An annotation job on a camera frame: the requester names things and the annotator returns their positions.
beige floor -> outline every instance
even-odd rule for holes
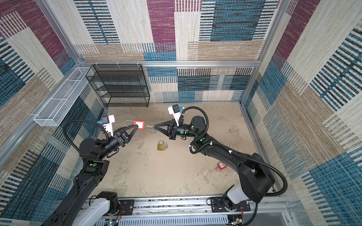
[[[170,103],[150,104],[144,107],[111,107],[108,115],[114,115],[113,128],[123,126],[125,120],[144,120],[146,125],[154,125],[172,119],[167,107]],[[241,114],[238,103],[213,102],[194,103],[180,106],[202,108],[210,121],[208,134],[219,142],[252,154],[256,152],[250,133]],[[197,110],[188,110],[185,123]],[[168,144],[165,151],[157,151],[157,143],[164,140]],[[119,153],[107,159],[110,165],[103,181],[91,195],[101,191],[117,192],[119,197],[166,196],[166,195],[204,195],[224,193],[231,185],[240,184],[239,177],[231,168],[221,171],[215,167],[218,160],[200,153],[191,154],[189,144],[179,137],[168,137],[153,128],[138,130]]]

mesh organizer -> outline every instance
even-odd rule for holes
[[[86,78],[106,107],[148,107],[150,93],[142,65],[94,64]]]
[[[88,67],[78,67],[34,118],[40,126],[59,126],[84,87]]]

